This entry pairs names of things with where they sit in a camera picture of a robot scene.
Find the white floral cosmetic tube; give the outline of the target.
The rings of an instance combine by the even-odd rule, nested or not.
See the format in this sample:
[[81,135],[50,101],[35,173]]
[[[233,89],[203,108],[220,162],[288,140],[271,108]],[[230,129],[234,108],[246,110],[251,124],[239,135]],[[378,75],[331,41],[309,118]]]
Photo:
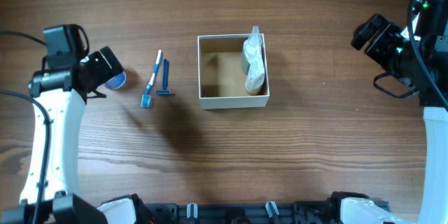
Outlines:
[[248,75],[246,75],[245,88],[250,95],[256,95],[261,91],[265,81],[265,67],[263,55],[261,59],[256,59],[250,65]]

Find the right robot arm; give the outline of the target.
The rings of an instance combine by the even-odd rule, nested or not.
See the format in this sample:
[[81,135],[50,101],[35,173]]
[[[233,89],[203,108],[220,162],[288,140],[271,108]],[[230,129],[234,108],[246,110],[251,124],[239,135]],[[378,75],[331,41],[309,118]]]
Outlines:
[[358,26],[351,46],[419,96],[426,128],[426,170],[419,223],[447,222],[447,0],[410,0],[407,26],[380,14]]

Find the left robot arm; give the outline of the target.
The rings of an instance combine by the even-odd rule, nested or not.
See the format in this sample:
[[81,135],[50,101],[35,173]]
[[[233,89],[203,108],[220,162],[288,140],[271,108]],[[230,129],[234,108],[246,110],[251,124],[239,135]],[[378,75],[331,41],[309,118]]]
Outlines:
[[47,54],[29,82],[35,128],[27,181],[20,205],[2,213],[2,223],[137,223],[134,196],[99,207],[81,198],[78,184],[78,136],[87,101],[102,98],[97,88],[123,72],[111,49],[90,52],[84,29],[62,24],[43,31]]

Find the blue white toothbrush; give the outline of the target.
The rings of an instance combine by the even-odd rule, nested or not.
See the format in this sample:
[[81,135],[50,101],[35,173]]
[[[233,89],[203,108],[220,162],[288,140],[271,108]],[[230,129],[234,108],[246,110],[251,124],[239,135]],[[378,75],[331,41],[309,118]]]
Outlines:
[[153,67],[152,75],[151,75],[150,80],[146,86],[146,89],[141,97],[141,108],[148,109],[151,105],[150,92],[151,92],[151,88],[154,86],[156,76],[157,76],[158,70],[160,68],[160,63],[162,61],[162,56],[163,56],[163,52],[161,50],[158,50],[155,65]]

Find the clear spray bottle dark liquid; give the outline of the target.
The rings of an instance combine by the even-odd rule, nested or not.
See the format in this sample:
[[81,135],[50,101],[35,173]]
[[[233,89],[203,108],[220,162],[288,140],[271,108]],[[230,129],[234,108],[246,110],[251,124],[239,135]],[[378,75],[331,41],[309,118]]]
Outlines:
[[250,36],[243,43],[241,65],[246,75],[249,74],[250,65],[262,58],[262,42],[259,27],[254,26]]

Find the white lidded blue jar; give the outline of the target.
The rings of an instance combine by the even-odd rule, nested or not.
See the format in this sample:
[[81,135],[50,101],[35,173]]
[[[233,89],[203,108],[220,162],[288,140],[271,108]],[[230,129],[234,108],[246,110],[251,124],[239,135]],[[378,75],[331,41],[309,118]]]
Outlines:
[[123,86],[125,81],[126,81],[126,75],[125,75],[125,72],[123,71],[121,74],[108,80],[103,85],[110,90],[115,90],[115,89],[118,89],[121,86]]

